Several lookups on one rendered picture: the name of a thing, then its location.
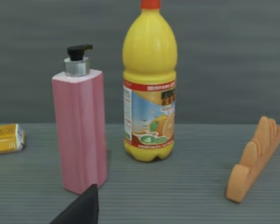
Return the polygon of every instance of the nutrition facts panel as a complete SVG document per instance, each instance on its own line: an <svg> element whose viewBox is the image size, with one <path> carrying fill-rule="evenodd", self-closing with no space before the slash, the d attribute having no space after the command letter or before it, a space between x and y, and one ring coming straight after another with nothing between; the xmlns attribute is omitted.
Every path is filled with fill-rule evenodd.
<svg viewBox="0 0 280 224"><path fill-rule="evenodd" d="M124 86L124 113L126 138L132 139L132 90Z"/></svg>

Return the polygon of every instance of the yellow box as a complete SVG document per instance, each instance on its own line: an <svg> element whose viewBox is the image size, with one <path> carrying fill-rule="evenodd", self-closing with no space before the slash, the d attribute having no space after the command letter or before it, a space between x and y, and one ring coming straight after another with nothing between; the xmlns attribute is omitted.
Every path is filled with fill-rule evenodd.
<svg viewBox="0 0 280 224"><path fill-rule="evenodd" d="M25 133L18 124L0 126L0 154L21 151L25 146Z"/></svg>

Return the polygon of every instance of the gray wooden table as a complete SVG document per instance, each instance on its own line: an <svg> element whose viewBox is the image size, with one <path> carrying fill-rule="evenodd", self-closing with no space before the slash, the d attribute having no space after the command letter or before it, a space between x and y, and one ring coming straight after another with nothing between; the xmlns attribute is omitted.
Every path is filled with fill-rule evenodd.
<svg viewBox="0 0 280 224"><path fill-rule="evenodd" d="M62 189L54 124L22 125L28 146L0 155L0 224L47 224L77 196ZM254 125L177 125L164 161L141 163L108 125L109 177L99 224L280 224L280 147L242 204L224 198Z"/></svg>

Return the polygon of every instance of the pink bottle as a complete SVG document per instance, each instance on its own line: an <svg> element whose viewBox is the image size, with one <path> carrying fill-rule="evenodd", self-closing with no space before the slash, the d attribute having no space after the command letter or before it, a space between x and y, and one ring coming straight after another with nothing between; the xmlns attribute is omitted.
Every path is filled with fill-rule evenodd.
<svg viewBox="0 0 280 224"><path fill-rule="evenodd" d="M76 194L107 179L103 73L90 70L87 49L68 48L65 72L52 78L63 187Z"/></svg>

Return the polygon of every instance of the bottle base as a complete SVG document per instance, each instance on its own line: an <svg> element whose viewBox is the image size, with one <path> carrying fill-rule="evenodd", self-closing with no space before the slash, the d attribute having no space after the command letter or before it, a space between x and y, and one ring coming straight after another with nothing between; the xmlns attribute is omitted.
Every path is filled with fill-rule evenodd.
<svg viewBox="0 0 280 224"><path fill-rule="evenodd" d="M126 141L124 141L125 145L125 150L126 152L131 155L134 159L141 161L141 162L152 162L155 159L161 159L164 160L166 159L174 146L174 141L163 148L158 148L158 149L142 149L142 148L137 148L134 146L131 146L128 144Z"/></svg>

